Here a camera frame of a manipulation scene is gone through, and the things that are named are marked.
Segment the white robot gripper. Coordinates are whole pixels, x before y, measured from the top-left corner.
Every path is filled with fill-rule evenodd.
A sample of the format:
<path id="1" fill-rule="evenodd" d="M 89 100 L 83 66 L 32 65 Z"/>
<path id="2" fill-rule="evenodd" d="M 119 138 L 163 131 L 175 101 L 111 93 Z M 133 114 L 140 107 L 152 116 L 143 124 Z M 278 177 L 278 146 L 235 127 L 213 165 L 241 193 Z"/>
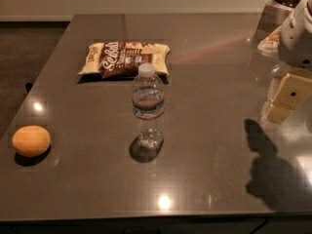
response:
<path id="1" fill-rule="evenodd" d="M 279 59 L 294 69 L 270 84 L 263 118 L 283 123 L 312 95 L 312 0 L 301 0 L 282 24 Z"/>

